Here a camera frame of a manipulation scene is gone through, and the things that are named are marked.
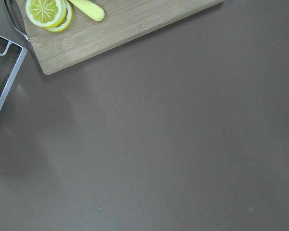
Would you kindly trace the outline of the wooden cutting board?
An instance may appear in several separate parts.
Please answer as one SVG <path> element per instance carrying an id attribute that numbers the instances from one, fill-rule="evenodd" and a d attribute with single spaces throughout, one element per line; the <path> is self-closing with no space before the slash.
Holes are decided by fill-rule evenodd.
<path id="1" fill-rule="evenodd" d="M 33 25 L 24 0 L 16 2 L 41 70 L 51 75 L 219 4 L 219 0 L 96 0 L 105 11 L 96 22 L 73 8 L 71 25 L 58 33 Z"/>

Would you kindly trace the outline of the yellow plastic knife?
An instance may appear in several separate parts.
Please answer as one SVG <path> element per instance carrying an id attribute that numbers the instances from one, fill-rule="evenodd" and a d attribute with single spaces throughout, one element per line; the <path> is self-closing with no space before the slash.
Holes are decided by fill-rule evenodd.
<path id="1" fill-rule="evenodd" d="M 70 0 L 70 2 L 92 20 L 100 22 L 105 17 L 104 10 L 90 0 Z"/>

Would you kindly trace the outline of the lemon slice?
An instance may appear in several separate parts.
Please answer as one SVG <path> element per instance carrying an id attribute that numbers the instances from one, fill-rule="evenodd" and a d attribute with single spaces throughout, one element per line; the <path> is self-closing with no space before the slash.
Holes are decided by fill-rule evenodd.
<path id="1" fill-rule="evenodd" d="M 66 4 L 63 0 L 27 0 L 25 10 L 34 25 L 50 28 L 63 21 Z"/>
<path id="2" fill-rule="evenodd" d="M 49 32 L 57 33 L 57 32 L 61 32 L 67 29 L 70 26 L 72 19 L 73 19 L 73 8 L 71 4 L 69 3 L 69 1 L 65 0 L 64 2 L 66 4 L 66 14 L 63 18 L 63 21 L 56 27 L 45 28 L 45 30 Z"/>

